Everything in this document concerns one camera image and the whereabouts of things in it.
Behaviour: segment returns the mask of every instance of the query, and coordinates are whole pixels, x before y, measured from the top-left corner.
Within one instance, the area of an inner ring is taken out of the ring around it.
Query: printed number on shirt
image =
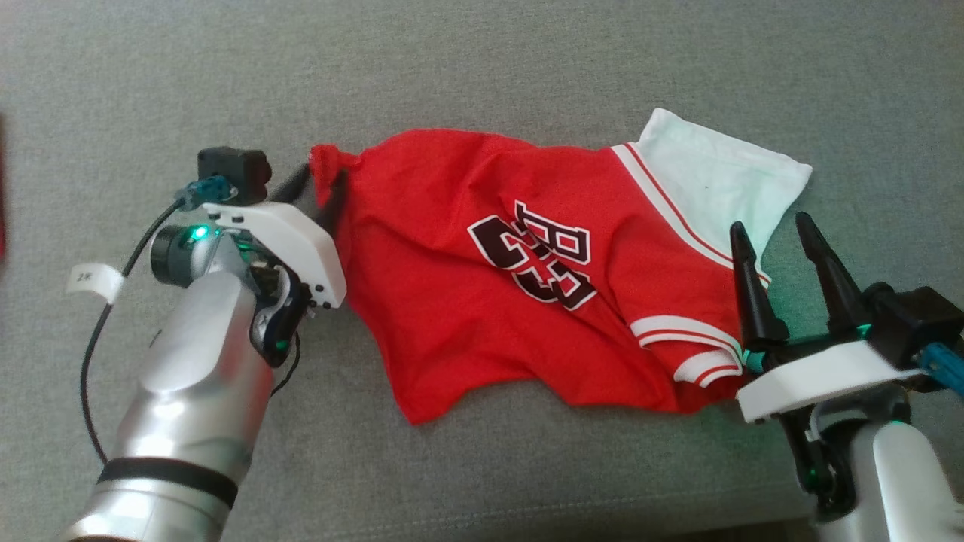
[[[482,256],[512,278],[530,297],[558,301],[570,311],[596,294],[589,277],[569,269],[559,257],[589,263],[589,231],[551,221],[516,202],[516,220],[506,224],[496,215],[469,226]]]

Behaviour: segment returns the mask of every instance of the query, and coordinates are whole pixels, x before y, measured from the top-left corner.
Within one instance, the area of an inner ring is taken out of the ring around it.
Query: white cable label
[[[123,277],[117,269],[106,263],[81,263],[74,265],[67,279],[67,292],[92,291],[103,296],[107,303],[114,303],[123,285]]]

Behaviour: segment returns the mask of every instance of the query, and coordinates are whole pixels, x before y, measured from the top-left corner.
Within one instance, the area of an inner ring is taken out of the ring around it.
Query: gray fabric surface
[[[0,539],[54,536],[99,471],[76,378],[100,303],[66,297],[67,270],[120,266],[203,147],[264,149],[282,176],[313,143],[359,150],[419,126],[600,147],[662,106],[813,164],[792,211],[813,213],[860,284],[930,284],[964,304],[961,4],[725,6],[0,0]],[[763,263],[792,330],[818,331],[788,221]],[[108,446],[176,298],[144,265],[121,296],[92,379]],[[807,512],[778,427],[732,405],[574,410],[525,383],[412,428],[352,313],[303,335],[226,540],[642,538]],[[961,403],[915,404],[964,488]]]

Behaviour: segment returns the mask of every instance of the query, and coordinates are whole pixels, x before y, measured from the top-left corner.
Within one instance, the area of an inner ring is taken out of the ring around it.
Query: jersey
[[[661,109],[605,149],[428,129],[358,155],[319,145],[309,166],[320,204],[348,171],[347,300],[412,423],[525,379],[572,405],[732,398],[729,227],[743,221],[762,253],[812,170]]]

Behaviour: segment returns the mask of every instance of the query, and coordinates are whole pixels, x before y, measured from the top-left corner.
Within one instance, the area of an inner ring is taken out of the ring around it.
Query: green indicator light
[[[200,241],[207,236],[208,232],[209,228],[207,226],[198,226],[191,232],[191,238],[195,241]]]

